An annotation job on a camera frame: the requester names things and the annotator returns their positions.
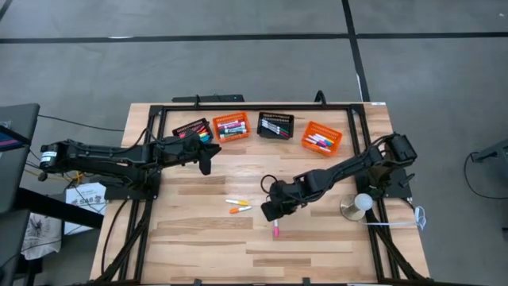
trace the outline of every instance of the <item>wooden table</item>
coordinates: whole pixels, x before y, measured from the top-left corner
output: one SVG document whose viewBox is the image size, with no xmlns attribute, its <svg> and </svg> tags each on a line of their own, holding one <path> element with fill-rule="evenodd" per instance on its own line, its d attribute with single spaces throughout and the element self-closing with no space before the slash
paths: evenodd
<svg viewBox="0 0 508 286">
<path fill-rule="evenodd" d="M 131 106 L 122 145 L 131 145 L 145 128 L 150 105 Z M 365 103 L 365 110 L 372 140 L 392 132 L 385 105 Z M 209 176 L 203 176 L 196 164 L 164 169 L 159 198 L 153 204 L 142 283 L 191 283 L 194 278 L 204 283 L 301 283 L 303 277 L 310 277 L 314 283 L 376 281 L 367 227 L 346 220 L 339 212 L 344 195 L 356 194 L 352 177 L 335 184 L 321 200 L 281 218 L 280 236 L 272 236 L 272 224 L 260 209 L 266 196 L 260 190 L 262 176 L 272 174 L 291 182 L 295 175 L 314 168 L 328 168 L 354 155 L 345 111 L 281 112 L 295 117 L 294 137 L 289 141 L 259 137 L 256 134 L 258 112 L 249 111 L 253 134 L 221 144 L 222 151 L 212 159 Z M 174 128 L 203 117 L 211 121 L 228 113 L 233 112 L 171 111 L 167 114 L 164 134 L 170 136 Z M 343 133 L 335 157 L 324 157 L 300 145 L 309 120 Z M 358 118 L 356 126 L 360 131 Z M 253 208 L 229 214 L 232 206 L 225 199 L 245 199 Z M 385 199 L 385 203 L 391 222 L 414 220 L 411 209 L 401 199 Z M 120 201 L 112 202 L 106 209 L 91 279 L 100 275 L 102 248 L 120 204 Z M 124 244 L 129 205 L 130 202 L 125 205 L 114 225 L 106 265 Z M 408 262 L 420 274 L 428 276 L 416 226 L 393 226 L 391 233 Z M 385 275 L 390 276 L 381 242 L 380 252 Z M 133 277 L 136 254 L 135 245 L 128 278 Z"/>
</svg>

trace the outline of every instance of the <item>gray floor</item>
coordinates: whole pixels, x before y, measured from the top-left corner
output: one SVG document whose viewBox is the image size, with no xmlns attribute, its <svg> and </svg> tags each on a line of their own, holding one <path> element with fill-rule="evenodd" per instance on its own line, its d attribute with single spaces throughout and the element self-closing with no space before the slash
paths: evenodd
<svg viewBox="0 0 508 286">
<path fill-rule="evenodd" d="M 351 1 L 358 33 L 508 30 L 506 1 Z M 109 37 L 219 33 L 344 33 L 339 1 L 13 0 L 0 37 Z M 504 285 L 508 242 L 502 201 L 466 187 L 464 158 L 508 138 L 505 111 L 508 38 L 362 40 L 372 101 L 387 102 L 394 128 L 418 151 L 411 167 L 421 232 L 436 280 Z M 142 44 L 0 44 L 0 105 L 38 102 L 41 113 L 122 128 L 131 102 L 241 93 L 248 101 L 306 101 L 322 89 L 330 101 L 359 101 L 347 40 Z M 41 118 L 34 146 L 73 137 L 120 143 L 101 132 Z M 508 195 L 508 178 L 491 164 L 470 165 L 472 184 Z M 22 185 L 59 194 L 63 184 Z M 67 238 L 44 259 L 38 284 L 84 282 L 98 232 Z"/>
</svg>

